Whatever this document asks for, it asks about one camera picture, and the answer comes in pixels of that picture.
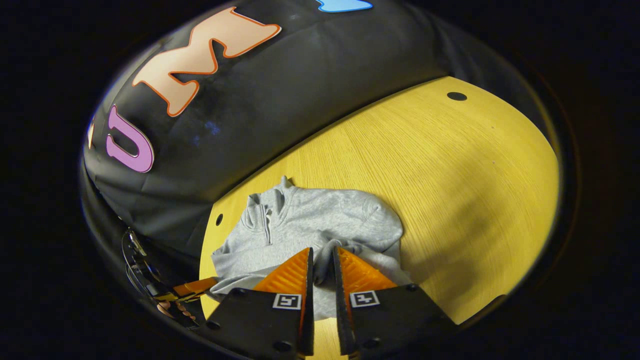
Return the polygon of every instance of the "orange outlined letter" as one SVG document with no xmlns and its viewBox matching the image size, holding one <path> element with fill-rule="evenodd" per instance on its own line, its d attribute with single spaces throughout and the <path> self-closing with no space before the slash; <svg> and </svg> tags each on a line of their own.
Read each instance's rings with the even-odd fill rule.
<svg viewBox="0 0 640 360">
<path fill-rule="evenodd" d="M 198 92 L 200 85 L 191 80 L 181 83 L 172 76 L 213 74 L 218 69 L 211 40 L 224 48 L 223 56 L 235 58 L 276 36 L 281 27 L 264 25 L 234 12 L 235 6 L 213 15 L 191 30 L 189 45 L 155 55 L 140 69 L 133 86 L 147 84 L 167 102 L 167 114 L 180 115 Z"/>
</svg>

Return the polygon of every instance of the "yellow table surface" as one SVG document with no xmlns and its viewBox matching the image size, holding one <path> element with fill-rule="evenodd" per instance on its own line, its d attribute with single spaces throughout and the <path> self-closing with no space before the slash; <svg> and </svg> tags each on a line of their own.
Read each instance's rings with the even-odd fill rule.
<svg viewBox="0 0 640 360">
<path fill-rule="evenodd" d="M 461 323 L 509 293 L 536 261 L 555 217 L 558 166 L 540 131 L 498 97 L 450 77 L 417 85 L 318 132 L 217 201 L 200 278 L 216 275 L 211 253 L 247 196 L 284 175 L 302 188 L 362 190 L 389 204 L 404 226 L 402 267 Z M 203 296 L 205 316 L 217 304 Z M 347 358 L 334 318 L 316 322 L 314 348 L 308 359 Z"/>
</svg>

